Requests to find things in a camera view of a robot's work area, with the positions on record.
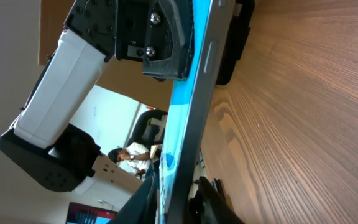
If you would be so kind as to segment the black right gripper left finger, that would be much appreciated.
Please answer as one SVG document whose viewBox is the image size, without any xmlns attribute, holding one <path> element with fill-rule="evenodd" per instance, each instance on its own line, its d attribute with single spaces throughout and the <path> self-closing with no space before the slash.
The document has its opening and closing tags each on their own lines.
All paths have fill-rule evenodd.
<svg viewBox="0 0 358 224">
<path fill-rule="evenodd" d="M 154 224 L 156 212 L 157 180 L 149 176 L 108 224 Z"/>
</svg>

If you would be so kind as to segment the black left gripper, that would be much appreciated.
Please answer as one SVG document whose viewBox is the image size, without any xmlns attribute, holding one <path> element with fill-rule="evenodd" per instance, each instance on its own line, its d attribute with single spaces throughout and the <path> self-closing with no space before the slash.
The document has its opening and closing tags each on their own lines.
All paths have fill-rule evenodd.
<svg viewBox="0 0 358 224">
<path fill-rule="evenodd" d="M 117 0 L 118 60 L 141 62 L 144 75 L 186 80 L 195 48 L 192 0 Z"/>
</svg>

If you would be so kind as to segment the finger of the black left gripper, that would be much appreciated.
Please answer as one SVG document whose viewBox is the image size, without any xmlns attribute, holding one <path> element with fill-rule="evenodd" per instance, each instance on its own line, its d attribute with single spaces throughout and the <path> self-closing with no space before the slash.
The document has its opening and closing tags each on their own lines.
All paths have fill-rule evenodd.
<svg viewBox="0 0 358 224">
<path fill-rule="evenodd" d="M 217 85 L 227 85 L 230 82 L 236 63 L 241 59 L 250 32 L 249 23 L 255 8 L 255 1 L 236 0 L 236 4 L 241 8 L 238 10 L 238 14 L 233 14 L 231 18 L 216 79 Z"/>
</svg>

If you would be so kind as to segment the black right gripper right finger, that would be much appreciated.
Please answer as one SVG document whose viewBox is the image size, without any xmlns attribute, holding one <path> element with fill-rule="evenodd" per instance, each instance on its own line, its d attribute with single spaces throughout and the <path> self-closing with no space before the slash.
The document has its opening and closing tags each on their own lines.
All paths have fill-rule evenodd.
<svg viewBox="0 0 358 224">
<path fill-rule="evenodd" d="M 196 183 L 198 190 L 188 201 L 187 223 L 244 224 L 227 204 L 220 179 L 210 182 L 201 176 Z"/>
</svg>

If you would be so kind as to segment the Galaxy S25 smartphone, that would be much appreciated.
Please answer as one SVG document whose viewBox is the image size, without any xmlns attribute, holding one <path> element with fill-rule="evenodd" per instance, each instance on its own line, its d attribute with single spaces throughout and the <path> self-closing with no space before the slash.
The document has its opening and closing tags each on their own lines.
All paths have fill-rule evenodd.
<svg viewBox="0 0 358 224">
<path fill-rule="evenodd" d="M 189 76 L 173 83 L 160 160 L 160 223 L 183 223 L 235 1 L 193 3 L 195 51 Z"/>
</svg>

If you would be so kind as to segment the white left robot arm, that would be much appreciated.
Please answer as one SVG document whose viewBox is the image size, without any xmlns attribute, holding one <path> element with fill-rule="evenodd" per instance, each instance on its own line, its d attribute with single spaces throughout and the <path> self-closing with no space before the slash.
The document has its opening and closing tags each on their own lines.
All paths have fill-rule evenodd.
<svg viewBox="0 0 358 224">
<path fill-rule="evenodd" d="M 140 180 L 108 159 L 71 117 L 112 59 L 173 80 L 163 186 L 188 174 L 215 85 L 227 83 L 249 33 L 253 1 L 76 1 L 58 47 L 0 150 L 54 192 L 133 194 Z"/>
</svg>

